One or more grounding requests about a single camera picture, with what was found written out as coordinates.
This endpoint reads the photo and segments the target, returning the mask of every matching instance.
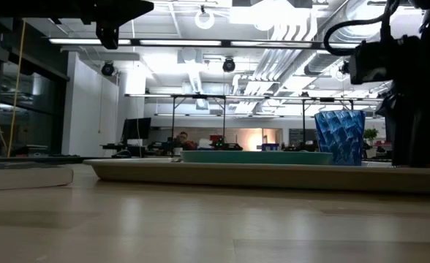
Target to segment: computer monitor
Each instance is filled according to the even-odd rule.
[[[122,129],[122,142],[126,145],[127,140],[148,139],[150,124],[151,118],[126,119]]]

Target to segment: beige tray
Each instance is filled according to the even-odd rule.
[[[0,169],[0,190],[64,186],[73,181],[68,167]]]
[[[87,160],[103,180],[430,194],[430,169]]]

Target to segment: green plant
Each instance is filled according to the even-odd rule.
[[[373,129],[365,129],[364,130],[364,134],[363,134],[363,138],[369,140],[369,142],[371,143],[371,146],[373,145],[373,140],[376,139],[377,137],[377,130],[375,128]]]

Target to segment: ceiling pipe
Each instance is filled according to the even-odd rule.
[[[346,20],[363,20],[373,18],[382,14],[384,7],[370,7],[369,0],[348,0],[345,1],[327,24],[322,24],[320,31],[316,35],[323,35],[326,29],[332,25],[346,21]],[[337,30],[332,34],[329,39],[331,42],[356,42],[357,40],[368,39],[379,33],[380,25],[368,25],[356,27],[344,27]],[[335,63],[338,59],[337,56],[331,54],[316,54],[314,58],[308,63],[305,71],[312,75],[322,74],[331,64]]]
[[[293,37],[295,36],[295,34],[298,31],[297,27],[298,26],[295,24],[290,25],[290,30],[288,31],[288,34],[285,37],[286,40],[293,39]],[[271,72],[267,76],[267,78],[269,80],[276,80],[276,78],[275,78],[276,73],[284,67],[284,65],[287,63],[287,61],[289,61],[290,54],[292,51],[291,50],[283,50],[283,51],[284,52],[280,56],[278,63],[275,65],[275,67],[271,70]]]
[[[307,21],[304,21],[304,24],[301,24],[300,31],[295,37],[295,41],[300,40],[310,40],[317,33],[317,18],[314,13],[309,16],[309,26]],[[289,52],[285,55],[286,61],[284,61],[275,72],[274,79],[278,80],[284,73],[287,71],[287,68],[294,62],[294,60],[300,54],[299,50],[288,50]]]
[[[284,40],[284,38],[287,36],[287,33],[288,25],[281,25],[280,33],[278,35],[277,40]],[[283,52],[284,50],[271,50],[267,64],[260,70],[259,75],[257,76],[258,80],[267,80],[268,71],[271,70],[271,68],[275,64],[279,54]]]
[[[174,13],[174,6],[172,1],[168,3],[168,9],[170,10],[171,18],[173,19],[174,27],[176,28],[176,33],[178,34],[179,38],[182,38],[183,35],[181,34],[181,30],[179,29],[178,21],[176,20],[176,14]]]
[[[275,25],[274,33],[272,34],[271,40],[282,40],[285,34],[286,34],[286,31],[284,31],[283,25]],[[271,49],[267,49],[266,51],[264,51],[264,54],[260,59],[260,63],[257,65],[257,68],[256,70],[254,70],[254,74],[252,75],[254,79],[262,80],[261,78],[262,73],[267,68],[268,62],[270,61],[273,52],[274,50],[271,50]]]
[[[238,81],[239,81],[239,79],[241,79],[241,74],[236,74],[233,77],[233,95],[236,95],[236,91],[238,91],[238,88],[239,88]]]

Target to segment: blue vase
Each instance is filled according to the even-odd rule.
[[[366,114],[361,110],[334,110],[314,115],[321,152],[332,153],[336,165],[361,166]]]

